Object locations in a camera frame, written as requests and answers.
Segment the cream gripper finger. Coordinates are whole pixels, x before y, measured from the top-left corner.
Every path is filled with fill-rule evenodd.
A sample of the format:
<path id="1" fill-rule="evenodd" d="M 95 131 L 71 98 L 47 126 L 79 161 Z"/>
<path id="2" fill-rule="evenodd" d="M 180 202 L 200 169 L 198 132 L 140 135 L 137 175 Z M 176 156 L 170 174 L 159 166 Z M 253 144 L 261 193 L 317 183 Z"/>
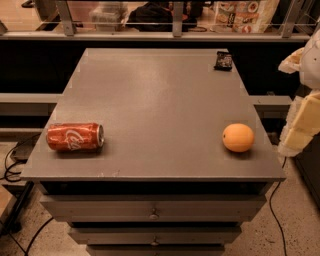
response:
<path id="1" fill-rule="evenodd" d="M 304 48 L 299 48 L 291 53 L 288 57 L 281 61 L 280 65 L 278 66 L 278 70 L 287 74 L 300 72 L 303 52 Z"/>
<path id="2" fill-rule="evenodd" d="M 320 92 L 311 92 L 304 98 L 296 96 L 286 117 L 280 135 L 278 152 L 294 157 L 320 132 Z"/>

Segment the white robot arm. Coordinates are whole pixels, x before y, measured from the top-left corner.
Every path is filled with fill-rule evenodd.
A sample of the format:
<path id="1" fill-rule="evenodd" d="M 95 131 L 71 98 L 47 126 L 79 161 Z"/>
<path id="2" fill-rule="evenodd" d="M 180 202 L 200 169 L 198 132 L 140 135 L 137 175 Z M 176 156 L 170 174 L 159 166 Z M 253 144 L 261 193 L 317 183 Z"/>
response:
<path id="1" fill-rule="evenodd" d="M 284 59 L 278 70 L 288 74 L 298 72 L 300 83 L 311 90 L 307 96 L 294 98 L 280 135 L 278 152 L 294 157 L 320 132 L 320 30 L 304 47 Z"/>

